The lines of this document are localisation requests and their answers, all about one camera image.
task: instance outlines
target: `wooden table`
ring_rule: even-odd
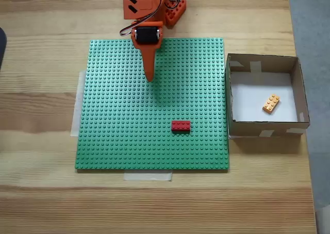
[[[164,37],[295,55],[289,0],[187,0]],[[119,38],[122,0],[0,0],[0,233],[315,233],[306,137],[229,142],[228,173],[172,181],[76,173],[70,137],[91,39]]]

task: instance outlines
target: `cardboard box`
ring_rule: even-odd
[[[297,57],[228,54],[226,99],[229,135],[294,136],[309,126],[304,81]],[[280,101],[271,114],[262,107]]]

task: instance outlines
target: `tape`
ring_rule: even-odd
[[[300,121],[300,122],[305,122],[305,118],[304,118],[304,113],[303,113],[303,112],[301,112],[301,113],[299,114],[299,121]]]
[[[263,130],[259,134],[259,137],[271,137],[273,132],[274,132],[274,130]]]
[[[230,66],[244,67],[241,63],[239,63],[238,61],[234,61],[234,60],[231,60],[231,61],[229,62],[229,65],[230,65]]]
[[[261,61],[250,61],[251,73],[261,73]]]
[[[126,181],[170,181],[171,170],[126,170],[124,173]]]
[[[290,132],[290,133],[305,133],[305,130],[303,128],[289,128],[289,129],[287,129],[287,132]]]
[[[83,97],[85,89],[86,70],[79,73],[76,102],[74,103],[72,124],[71,124],[71,137],[78,137],[80,129],[80,116],[83,107]]]

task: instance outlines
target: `green baseplate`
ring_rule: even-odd
[[[75,167],[228,169],[223,40],[164,39],[153,82],[131,40],[91,41]]]

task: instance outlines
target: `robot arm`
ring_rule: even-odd
[[[160,48],[163,25],[174,26],[186,10],[186,0],[123,0],[124,19],[135,21],[120,31],[131,35],[134,47],[141,50],[147,81],[154,78],[155,52]]]

